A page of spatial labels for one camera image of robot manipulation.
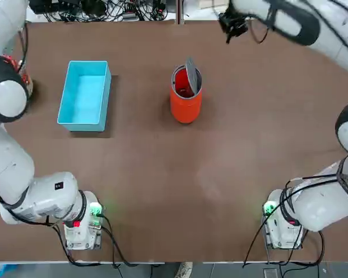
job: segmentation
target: floor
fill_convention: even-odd
[[[174,278],[179,264],[165,264],[153,268],[152,278]],[[294,268],[293,264],[285,266],[283,270]],[[202,264],[193,266],[191,278],[264,278],[264,269],[275,268],[266,264],[248,265],[245,269],[241,264]],[[121,267],[123,278],[150,278],[151,266],[140,265],[135,268]],[[285,278],[316,278],[317,268],[309,268],[301,271],[289,272]],[[8,271],[3,278],[69,278],[69,277],[98,277],[98,278],[121,278],[119,272],[110,265],[89,268],[78,268],[69,264],[33,264],[20,265],[17,269]],[[320,278],[348,278],[348,263],[323,262],[320,265]]]

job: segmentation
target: metal pole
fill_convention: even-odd
[[[176,16],[175,16],[175,23],[176,24],[184,24],[183,2],[184,2],[184,0],[176,0]]]

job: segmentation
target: metal lid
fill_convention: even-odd
[[[194,95],[198,93],[198,86],[197,86],[197,73],[196,73],[196,66],[193,63],[193,60],[191,57],[187,58],[186,60],[186,70],[187,70],[187,77],[188,81],[190,82],[190,87]]]

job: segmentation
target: black cable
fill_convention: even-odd
[[[306,6],[308,6],[311,10],[313,10],[317,14],[317,16],[327,25],[327,27],[336,35],[336,37],[341,41],[341,43],[348,50],[348,43],[344,40],[344,38],[341,35],[339,35],[337,30],[335,28],[333,28],[333,26],[330,24],[330,22],[316,9],[316,7],[313,6],[307,0],[300,0],[300,1],[302,3],[304,3]]]
[[[338,2],[337,0],[328,0],[329,2],[334,3],[335,5],[341,7],[343,10],[348,12],[348,7],[340,2]]]
[[[20,40],[21,40],[23,57],[22,57],[22,63],[20,64],[19,68],[17,69],[18,73],[23,68],[23,65],[26,62],[26,57],[27,57],[27,51],[28,51],[28,28],[27,28],[27,22],[24,22],[23,30],[24,30],[24,37],[25,37],[24,40],[25,40],[25,42],[23,42],[22,34],[19,31],[19,37],[20,37]]]
[[[286,273],[288,273],[288,272],[290,272],[290,271],[304,270],[304,269],[307,269],[307,268],[308,268],[308,266],[305,266],[304,268],[292,268],[292,269],[288,269],[288,270],[286,270],[286,271],[284,272],[283,275],[281,275],[281,278],[285,278]]]
[[[247,260],[248,260],[248,257],[249,257],[249,254],[250,254],[250,251],[251,251],[251,248],[253,247],[254,245],[254,242],[258,236],[258,234],[260,233],[260,231],[262,230],[263,226],[265,225],[265,223],[267,222],[267,220],[271,217],[271,215],[284,203],[286,202],[289,198],[291,198],[293,195],[301,192],[302,190],[305,190],[305,189],[309,189],[309,188],[314,188],[314,187],[318,187],[318,186],[322,186],[322,185],[325,185],[325,184],[330,184],[332,182],[336,182],[337,180],[334,179],[334,180],[326,180],[326,181],[321,181],[321,182],[318,182],[318,183],[315,183],[315,184],[310,184],[310,185],[307,185],[306,187],[303,187],[303,188],[299,188],[297,191],[294,191],[293,193],[291,193],[289,196],[285,197],[282,199],[282,201],[271,211],[270,215],[268,215],[266,217],[266,219],[264,219],[264,221],[262,222],[262,224],[260,225],[259,229],[257,230],[253,240],[251,241],[251,244],[250,244],[250,247],[249,247],[249,250],[246,254],[246,257],[244,259],[244,264],[243,264],[243,268],[247,265]]]
[[[264,42],[266,40],[266,38],[268,36],[269,28],[267,28],[266,32],[264,33],[263,38],[261,40],[258,40],[258,38],[256,37],[256,35],[254,33],[253,26],[252,26],[251,22],[252,22],[252,20],[248,20],[251,37],[258,45],[260,45],[262,42]]]
[[[308,177],[300,177],[300,178],[293,178],[291,180],[288,180],[288,182],[285,184],[285,188],[288,187],[288,184],[292,181],[299,181],[299,180],[313,180],[315,178],[332,178],[336,177],[336,174],[327,174],[327,175],[312,175]]]
[[[318,231],[318,234],[320,235],[321,238],[321,253],[319,258],[316,260],[316,262],[313,263],[305,263],[305,262],[293,262],[293,264],[295,265],[299,265],[299,266],[317,266],[322,262],[322,259],[324,258],[324,254],[325,254],[325,238],[324,238],[324,234],[321,231]]]
[[[108,226],[111,227],[110,220],[109,220],[106,216],[101,215],[101,214],[100,214],[100,215],[97,215],[97,216],[98,216],[98,217],[104,218],[104,219],[107,221]],[[125,259],[124,255],[123,255],[122,252],[121,252],[121,249],[120,249],[118,243],[117,243],[116,240],[115,240],[115,237],[114,237],[114,235],[113,235],[112,229],[111,229],[111,231],[109,231],[107,228],[105,228],[105,227],[102,226],[102,230],[104,230],[104,231],[106,232],[106,234],[108,234],[108,236],[109,236],[110,239],[112,240],[112,244],[116,246],[117,253],[118,253],[118,255],[120,256],[120,258],[122,259],[123,263],[124,263],[126,266],[131,267],[131,268],[132,268],[132,267],[135,267],[135,266],[138,266],[138,264],[131,264],[130,262],[128,262],[128,261]]]
[[[120,273],[121,278],[124,278],[124,277],[122,277],[122,273],[121,273],[120,268],[117,268],[117,270],[118,270],[118,273]]]

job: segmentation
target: green indicator light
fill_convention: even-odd
[[[268,201],[264,204],[264,212],[267,215],[270,215],[272,213],[272,211],[276,208],[276,203],[273,201]]]

